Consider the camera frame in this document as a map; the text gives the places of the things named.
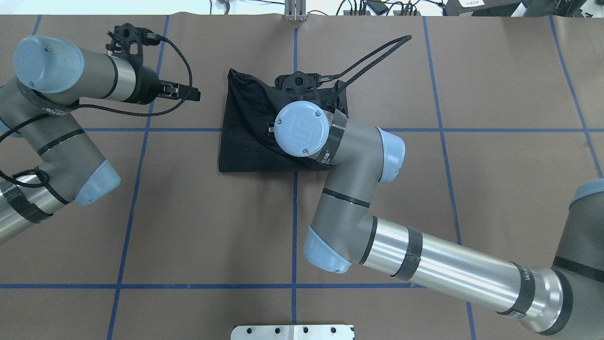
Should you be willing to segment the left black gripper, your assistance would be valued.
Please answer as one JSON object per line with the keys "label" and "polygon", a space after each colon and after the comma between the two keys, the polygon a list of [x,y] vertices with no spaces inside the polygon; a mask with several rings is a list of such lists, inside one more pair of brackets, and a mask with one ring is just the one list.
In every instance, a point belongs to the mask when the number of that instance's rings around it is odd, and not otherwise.
{"label": "left black gripper", "polygon": [[153,69],[142,66],[137,76],[137,85],[134,89],[134,103],[148,105],[159,94],[163,94],[164,99],[170,100],[194,102],[201,100],[201,92],[198,89],[190,89],[189,86],[184,84],[160,80]]}

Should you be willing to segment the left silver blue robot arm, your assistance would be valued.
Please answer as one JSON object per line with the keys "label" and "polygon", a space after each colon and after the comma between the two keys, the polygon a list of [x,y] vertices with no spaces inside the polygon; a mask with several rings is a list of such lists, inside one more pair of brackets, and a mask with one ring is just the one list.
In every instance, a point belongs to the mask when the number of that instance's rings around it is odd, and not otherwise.
{"label": "left silver blue robot arm", "polygon": [[1,173],[1,241],[44,222],[70,202],[88,206],[119,186],[121,179],[73,111],[89,108],[127,115],[91,98],[149,105],[157,98],[198,102],[188,84],[161,80],[144,65],[144,46],[171,41],[146,28],[116,26],[106,52],[70,41],[32,35],[14,54],[15,77],[1,86],[1,139],[22,137],[42,164],[11,176]]}

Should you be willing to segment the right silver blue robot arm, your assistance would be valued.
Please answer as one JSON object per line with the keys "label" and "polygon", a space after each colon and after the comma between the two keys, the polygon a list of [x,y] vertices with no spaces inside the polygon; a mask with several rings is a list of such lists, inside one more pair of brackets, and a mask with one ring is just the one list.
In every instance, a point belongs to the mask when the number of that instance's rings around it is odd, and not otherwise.
{"label": "right silver blue robot arm", "polygon": [[602,178],[577,189],[551,267],[528,268],[369,214],[377,184],[399,174],[400,137],[308,101],[281,108],[273,134],[285,153],[328,170],[303,248],[309,263],[334,273],[358,263],[543,336],[603,338]]}

